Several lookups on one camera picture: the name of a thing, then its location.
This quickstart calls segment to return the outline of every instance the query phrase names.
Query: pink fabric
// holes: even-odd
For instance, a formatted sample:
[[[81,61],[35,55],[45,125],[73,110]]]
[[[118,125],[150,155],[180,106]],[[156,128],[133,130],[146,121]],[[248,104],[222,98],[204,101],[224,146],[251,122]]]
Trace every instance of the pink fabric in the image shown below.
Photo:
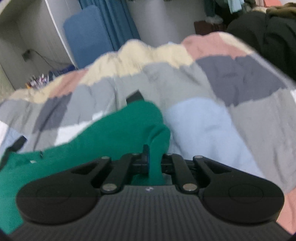
[[[296,188],[285,195],[284,207],[277,222],[289,233],[296,233]]]
[[[191,35],[182,41],[182,45],[194,60],[213,55],[230,55],[233,59],[247,55],[244,51],[225,43],[218,32],[205,36]]]
[[[264,7],[282,6],[280,0],[264,0]]]
[[[72,71],[65,74],[62,79],[62,83],[59,84],[51,93],[50,98],[61,97],[63,95],[68,95],[73,92],[73,90],[78,85],[82,77],[88,72],[87,69]]]
[[[255,1],[256,1],[257,6],[264,7],[264,1],[263,0],[255,0]]]

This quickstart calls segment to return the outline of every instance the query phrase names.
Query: dark gray fabric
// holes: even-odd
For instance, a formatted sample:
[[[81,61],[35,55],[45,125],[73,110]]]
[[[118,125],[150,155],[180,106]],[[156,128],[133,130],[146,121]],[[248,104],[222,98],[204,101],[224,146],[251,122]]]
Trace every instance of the dark gray fabric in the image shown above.
[[[48,99],[36,120],[33,133],[58,128],[71,96],[72,93],[62,97]]]
[[[210,56],[197,60],[216,96],[226,106],[270,96],[285,84],[250,56]]]

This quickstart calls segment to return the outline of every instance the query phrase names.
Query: black coat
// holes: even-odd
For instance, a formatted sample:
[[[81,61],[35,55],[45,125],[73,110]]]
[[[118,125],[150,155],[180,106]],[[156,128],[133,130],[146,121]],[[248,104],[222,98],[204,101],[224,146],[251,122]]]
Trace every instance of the black coat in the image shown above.
[[[232,21],[227,32],[296,80],[296,20],[253,11]]]

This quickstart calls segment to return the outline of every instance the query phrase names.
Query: blanket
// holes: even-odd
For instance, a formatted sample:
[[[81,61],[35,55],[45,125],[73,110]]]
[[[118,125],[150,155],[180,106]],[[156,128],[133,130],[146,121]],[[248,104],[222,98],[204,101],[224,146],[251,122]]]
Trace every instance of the blanket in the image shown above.
[[[160,162],[168,150],[170,132],[152,103],[137,101],[98,120],[71,142],[40,151],[10,152],[0,172],[0,227],[11,233],[22,224],[16,206],[18,190],[25,184],[109,156],[118,160],[127,153],[141,153],[149,146],[149,176],[136,175],[132,184],[163,185]]]
[[[296,187],[295,83],[227,33],[189,36],[152,48],[128,41],[89,69],[45,88],[18,90],[0,104],[0,155],[20,136],[20,153],[71,141],[125,107],[140,91],[170,129],[168,152],[203,155]]]

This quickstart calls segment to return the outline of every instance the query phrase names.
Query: gray fabric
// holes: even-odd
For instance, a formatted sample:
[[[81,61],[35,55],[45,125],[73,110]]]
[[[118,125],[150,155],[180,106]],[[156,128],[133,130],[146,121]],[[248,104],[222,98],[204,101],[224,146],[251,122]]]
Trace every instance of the gray fabric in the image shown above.
[[[107,115],[116,111],[115,90],[111,78],[104,78],[92,86],[78,85],[67,105],[60,127],[93,120],[93,115]]]
[[[285,193],[296,186],[295,107],[289,90],[229,107],[233,123],[263,174]]]
[[[272,74],[278,77],[284,84],[289,88],[294,90],[296,88],[296,82],[291,81],[291,78],[283,73],[280,69],[275,67],[273,64],[263,59],[259,54],[252,53],[250,55],[254,60],[256,60],[262,67],[268,69]]]
[[[30,135],[44,104],[6,100],[1,104],[0,121],[22,134]]]
[[[45,150],[54,146],[58,129],[37,131],[30,135],[24,148],[20,152],[30,152],[32,150]]]
[[[196,96],[216,99],[207,76],[196,63],[179,69],[167,63],[150,64],[140,74],[115,77],[114,82],[118,109],[124,107],[126,98],[137,90],[161,111]]]

